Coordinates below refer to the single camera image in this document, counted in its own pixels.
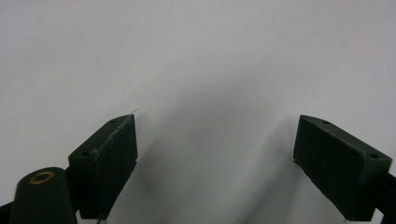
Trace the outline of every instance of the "screw hole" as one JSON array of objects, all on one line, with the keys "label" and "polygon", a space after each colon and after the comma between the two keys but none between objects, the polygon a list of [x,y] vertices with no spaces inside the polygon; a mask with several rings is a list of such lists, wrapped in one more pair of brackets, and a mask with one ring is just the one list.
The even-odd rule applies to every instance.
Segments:
[{"label": "screw hole", "polygon": [[83,157],[88,157],[90,155],[91,155],[90,151],[84,151],[84,152],[81,153],[81,156],[83,156]]},{"label": "screw hole", "polygon": [[374,153],[369,154],[369,157],[373,158],[373,159],[378,159],[379,158],[378,155],[376,155]]},{"label": "screw hole", "polygon": [[32,176],[32,178],[30,178],[30,184],[32,185],[38,185],[38,184],[42,184],[45,183],[49,180],[51,180],[54,176],[54,173],[51,171],[45,171],[45,172],[41,172],[39,174],[36,174],[34,176]]}]

